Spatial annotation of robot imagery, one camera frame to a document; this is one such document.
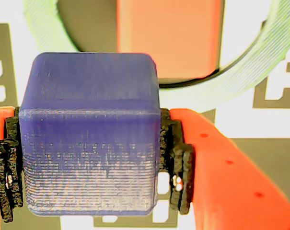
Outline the red gripper finger with black pad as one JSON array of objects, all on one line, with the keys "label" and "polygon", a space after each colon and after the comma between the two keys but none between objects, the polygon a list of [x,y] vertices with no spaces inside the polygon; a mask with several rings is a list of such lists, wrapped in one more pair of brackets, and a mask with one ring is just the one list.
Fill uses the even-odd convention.
[{"label": "red gripper finger with black pad", "polygon": [[0,219],[13,221],[13,210],[23,206],[22,151],[19,108],[0,107]]},{"label": "red gripper finger with black pad", "polygon": [[290,230],[290,201],[236,145],[189,109],[161,110],[170,208],[198,230]]}]

